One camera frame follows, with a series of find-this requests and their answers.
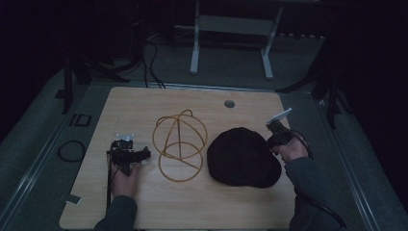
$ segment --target gray floor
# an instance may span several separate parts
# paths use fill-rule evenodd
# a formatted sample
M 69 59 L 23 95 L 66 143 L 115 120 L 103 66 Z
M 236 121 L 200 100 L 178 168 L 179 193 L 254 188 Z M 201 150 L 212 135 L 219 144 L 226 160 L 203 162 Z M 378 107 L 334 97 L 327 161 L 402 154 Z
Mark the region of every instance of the gray floor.
M 153 70 L 169 88 L 262 91 L 284 88 L 300 80 L 322 43 L 314 38 L 278 37 L 270 54 L 274 79 L 267 81 L 260 52 L 256 49 L 204 40 L 198 73 L 190 75 L 192 44 L 189 37 L 179 38 L 172 45 L 163 43 L 160 36 L 151 40 L 158 46 Z M 153 54 L 154 47 L 147 45 L 146 59 L 150 61 Z M 61 114 L 63 101 L 54 98 L 63 87 L 63 75 L 59 73 L 50 79 L 26 115 L 0 144 L 0 206 L 3 210 L 0 221 L 7 223 L 0 229 L 63 230 L 59 219 L 64 196 L 72 187 L 80 163 L 61 161 L 57 149 L 70 140 L 79 140 L 88 146 L 112 87 L 144 85 L 141 67 L 122 76 L 131 79 L 131 83 L 118 84 L 95 76 L 90 86 L 75 84 L 74 105 L 67 115 Z M 152 82 L 149 86 L 157 87 Z M 282 102 L 285 108 L 293 108 L 289 123 L 308 138 L 331 191 L 333 205 L 344 217 L 349 230 L 408 230 L 408 217 L 355 117 L 340 106 L 341 113 L 335 119 L 337 129 L 329 128 L 324 117 L 326 107 L 308 93 L 312 88 L 313 83 L 296 92 L 281 94 Z M 90 125 L 69 126 L 73 114 L 92 116 Z M 66 148 L 69 155 L 81 152 L 75 145 Z

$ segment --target metal stand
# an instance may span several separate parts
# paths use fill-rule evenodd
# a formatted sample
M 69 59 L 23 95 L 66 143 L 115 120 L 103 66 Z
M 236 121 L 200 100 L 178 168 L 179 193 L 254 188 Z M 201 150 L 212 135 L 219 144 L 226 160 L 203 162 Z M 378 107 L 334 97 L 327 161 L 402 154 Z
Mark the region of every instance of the metal stand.
M 200 14 L 200 1 L 195 1 L 195 26 L 194 47 L 192 49 L 190 73 L 196 74 L 198 70 L 198 57 L 200 53 L 199 32 L 213 31 L 224 33 L 238 33 L 258 36 L 268 36 L 267 45 L 261 49 L 261 57 L 264 64 L 267 79 L 272 79 L 272 68 L 270 67 L 269 52 L 276 29 L 282 15 L 283 7 L 279 7 L 274 20 L 262 20 L 252 18 L 223 17 Z

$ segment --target dark background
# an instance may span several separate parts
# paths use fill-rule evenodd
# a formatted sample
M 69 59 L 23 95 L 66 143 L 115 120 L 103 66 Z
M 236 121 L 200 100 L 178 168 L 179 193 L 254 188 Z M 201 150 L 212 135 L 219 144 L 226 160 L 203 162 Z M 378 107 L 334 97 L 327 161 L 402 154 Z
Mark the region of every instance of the dark background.
M 234 1 L 234 10 L 232 1 L 203 2 L 203 10 L 215 14 L 271 14 L 263 8 L 267 1 L 260 1 L 253 12 L 244 1 Z M 193 9 L 194 1 L 154 1 L 143 5 L 138 15 L 172 40 L 174 24 L 193 25 Z M 341 89 L 405 209 L 407 14 L 408 3 L 397 0 L 287 3 L 278 29 L 297 38 L 326 37 L 316 66 L 341 70 Z M 67 44 L 100 61 L 110 58 L 110 44 L 93 1 L 2 0 L 0 23 L 1 141 L 47 80 L 62 69 Z

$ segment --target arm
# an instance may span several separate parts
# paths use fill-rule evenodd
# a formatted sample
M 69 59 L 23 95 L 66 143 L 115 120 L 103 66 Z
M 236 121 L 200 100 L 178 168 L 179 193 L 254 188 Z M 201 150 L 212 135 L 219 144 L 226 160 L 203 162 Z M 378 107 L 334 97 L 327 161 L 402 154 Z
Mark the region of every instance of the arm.
M 133 231 L 138 206 L 135 201 L 137 176 L 140 164 L 136 164 L 130 176 L 121 170 L 115 170 L 112 179 L 112 194 L 114 200 L 106 216 L 94 227 L 97 231 Z
M 274 153 L 280 153 L 286 163 L 285 170 L 297 193 L 307 196 L 317 203 L 330 208 L 327 189 L 318 167 L 305 146 L 293 138 L 286 145 L 273 147 Z M 321 208 L 316 207 L 302 196 L 295 198 L 294 216 L 290 230 L 342 230 L 340 224 Z

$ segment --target black knit cap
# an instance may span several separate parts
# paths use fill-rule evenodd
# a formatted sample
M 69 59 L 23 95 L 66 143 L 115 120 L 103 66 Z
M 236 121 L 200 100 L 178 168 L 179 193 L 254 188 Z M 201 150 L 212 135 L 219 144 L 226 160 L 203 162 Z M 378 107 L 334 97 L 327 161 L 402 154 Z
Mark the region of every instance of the black knit cap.
M 221 133 L 207 150 L 207 163 L 210 175 L 230 186 L 263 189 L 274 185 L 282 173 L 265 139 L 243 127 Z

